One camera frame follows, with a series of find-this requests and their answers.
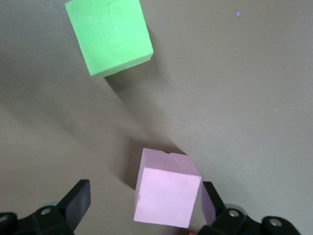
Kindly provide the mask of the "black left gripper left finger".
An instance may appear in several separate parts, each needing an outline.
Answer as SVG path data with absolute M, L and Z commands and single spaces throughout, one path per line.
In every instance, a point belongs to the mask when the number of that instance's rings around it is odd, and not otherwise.
M 79 180 L 55 206 L 41 207 L 21 219 L 14 212 L 2 212 L 0 233 L 2 235 L 73 235 L 90 204 L 90 180 Z

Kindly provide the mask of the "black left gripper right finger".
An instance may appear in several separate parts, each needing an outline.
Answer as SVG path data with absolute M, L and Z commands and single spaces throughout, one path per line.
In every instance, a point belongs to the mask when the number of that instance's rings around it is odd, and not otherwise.
M 256 222 L 246 213 L 227 207 L 212 182 L 203 181 L 201 207 L 206 220 L 198 235 L 298 235 L 300 232 L 288 220 L 266 216 Z

